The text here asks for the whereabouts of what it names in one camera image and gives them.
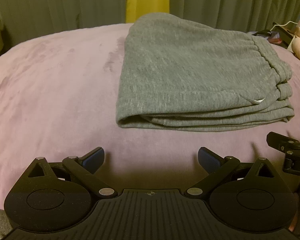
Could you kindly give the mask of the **grey sweatpants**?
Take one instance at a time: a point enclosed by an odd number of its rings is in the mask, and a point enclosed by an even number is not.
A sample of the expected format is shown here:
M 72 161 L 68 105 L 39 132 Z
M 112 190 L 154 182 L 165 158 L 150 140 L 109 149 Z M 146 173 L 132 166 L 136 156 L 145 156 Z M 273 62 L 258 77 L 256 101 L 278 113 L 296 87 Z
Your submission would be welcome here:
M 147 14 L 125 39 L 116 123 L 223 132 L 288 122 L 291 78 L 291 67 L 262 37 Z

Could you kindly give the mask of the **lilac plush bed blanket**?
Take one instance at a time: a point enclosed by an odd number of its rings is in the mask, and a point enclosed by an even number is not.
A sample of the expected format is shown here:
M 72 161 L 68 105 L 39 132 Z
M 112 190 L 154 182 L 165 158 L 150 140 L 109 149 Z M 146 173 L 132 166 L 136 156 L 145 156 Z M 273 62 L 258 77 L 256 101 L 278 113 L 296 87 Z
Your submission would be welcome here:
M 99 146 L 106 158 L 97 176 L 117 191 L 186 190 L 206 176 L 197 161 L 202 146 L 242 162 L 265 157 L 282 170 L 284 156 L 266 136 L 273 131 L 300 141 L 300 61 L 292 53 L 274 46 L 293 70 L 289 122 L 216 133 L 124 129 L 116 124 L 115 105 L 129 28 L 47 35 L 0 57 L 0 209 L 34 158 L 59 162 Z

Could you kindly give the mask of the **dark bedside table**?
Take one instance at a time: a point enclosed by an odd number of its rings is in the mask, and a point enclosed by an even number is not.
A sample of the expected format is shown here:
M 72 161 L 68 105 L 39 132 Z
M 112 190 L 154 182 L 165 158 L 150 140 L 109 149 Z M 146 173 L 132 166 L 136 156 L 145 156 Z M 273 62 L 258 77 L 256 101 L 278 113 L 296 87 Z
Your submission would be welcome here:
M 271 36 L 267 38 L 268 42 L 287 49 L 294 37 L 291 30 L 294 25 L 294 23 L 277 24 L 274 22 L 270 29 Z

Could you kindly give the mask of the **grey pleated curtain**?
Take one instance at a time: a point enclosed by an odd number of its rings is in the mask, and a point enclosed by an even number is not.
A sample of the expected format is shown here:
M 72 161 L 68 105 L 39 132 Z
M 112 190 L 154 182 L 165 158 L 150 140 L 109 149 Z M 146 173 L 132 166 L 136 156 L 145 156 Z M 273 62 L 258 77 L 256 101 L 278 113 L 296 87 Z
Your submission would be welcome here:
M 297 20 L 300 0 L 170 0 L 170 13 L 218 29 L 253 31 Z M 0 0 L 7 46 L 60 31 L 126 22 L 126 0 Z

